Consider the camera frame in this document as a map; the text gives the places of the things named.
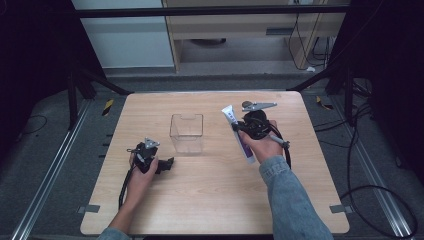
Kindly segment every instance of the toothpaste tube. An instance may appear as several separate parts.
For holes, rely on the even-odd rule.
[[[237,118],[236,118],[234,111],[233,111],[233,106],[229,105],[228,107],[225,107],[224,109],[222,109],[222,112],[224,113],[225,118],[227,118],[227,121],[230,124],[231,129],[233,129],[231,124],[232,123],[238,124]],[[234,132],[234,136],[236,137],[236,140],[237,140],[237,142],[238,142],[238,144],[239,144],[239,146],[240,146],[240,148],[243,152],[243,155],[246,158],[246,161],[249,164],[254,163],[255,162],[255,156],[253,156],[253,152],[250,149],[250,147],[247,146],[243,142],[243,140],[240,138],[240,135],[238,134],[238,132],[236,132],[236,131],[233,131],[233,132]]]

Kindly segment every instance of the person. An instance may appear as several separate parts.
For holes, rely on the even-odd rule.
[[[277,127],[275,121],[270,120],[270,123]],[[312,206],[302,184],[287,165],[280,144],[269,136],[253,140],[242,131],[239,131],[239,135],[260,163],[259,171],[268,188],[274,239],[333,239],[330,230]],[[134,170],[122,208],[99,239],[129,239],[126,234],[135,209],[153,179],[157,162],[157,159],[152,162],[146,174],[142,174],[138,169]]]

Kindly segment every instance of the denim sleeve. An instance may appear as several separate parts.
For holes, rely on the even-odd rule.
[[[103,230],[100,234],[98,240],[130,240],[130,238],[123,232],[119,231],[116,228],[108,227]]]
[[[274,239],[333,239],[283,156],[268,158],[259,171],[268,187]]]

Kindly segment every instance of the clear plastic box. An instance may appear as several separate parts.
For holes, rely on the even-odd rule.
[[[203,115],[172,115],[169,136],[179,153],[202,152]]]

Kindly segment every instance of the wall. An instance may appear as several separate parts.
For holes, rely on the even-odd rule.
[[[157,8],[160,0],[72,0],[76,9]],[[173,68],[164,17],[81,19],[100,64],[108,73]]]

